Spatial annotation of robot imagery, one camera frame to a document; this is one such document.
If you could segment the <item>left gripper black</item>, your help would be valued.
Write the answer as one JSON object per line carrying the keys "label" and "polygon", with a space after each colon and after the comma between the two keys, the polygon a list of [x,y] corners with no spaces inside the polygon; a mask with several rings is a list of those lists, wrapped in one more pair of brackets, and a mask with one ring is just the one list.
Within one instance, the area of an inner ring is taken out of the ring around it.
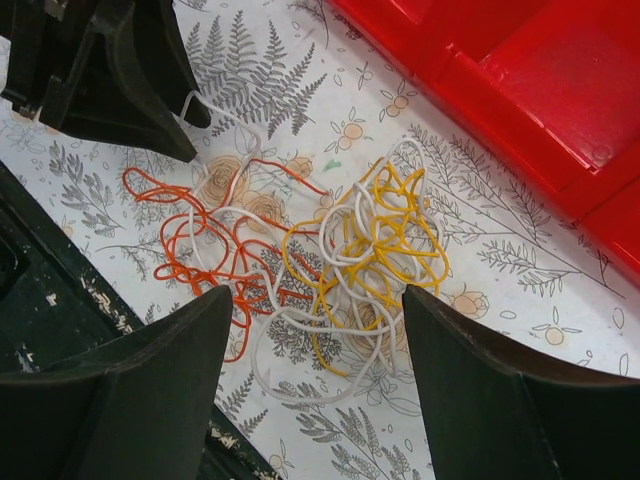
{"label": "left gripper black", "polygon": [[171,1],[2,0],[1,36],[1,96],[16,113],[42,107],[41,122],[66,135],[194,159],[176,118],[205,128],[211,116],[184,105],[198,85]]}

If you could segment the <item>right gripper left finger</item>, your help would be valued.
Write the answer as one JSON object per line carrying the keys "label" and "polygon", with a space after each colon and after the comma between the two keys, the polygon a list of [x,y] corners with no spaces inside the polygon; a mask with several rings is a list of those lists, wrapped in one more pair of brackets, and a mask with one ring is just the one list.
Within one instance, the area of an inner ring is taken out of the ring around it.
{"label": "right gripper left finger", "polygon": [[41,372],[2,374],[2,478],[196,478],[231,310],[215,287]]}

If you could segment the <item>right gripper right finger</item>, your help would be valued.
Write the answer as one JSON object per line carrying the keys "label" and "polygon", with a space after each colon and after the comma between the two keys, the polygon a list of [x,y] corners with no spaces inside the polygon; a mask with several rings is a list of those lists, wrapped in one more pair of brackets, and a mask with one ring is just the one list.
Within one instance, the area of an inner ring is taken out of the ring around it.
{"label": "right gripper right finger", "polygon": [[403,311],[437,478],[638,478],[638,380],[543,354],[417,286]]}

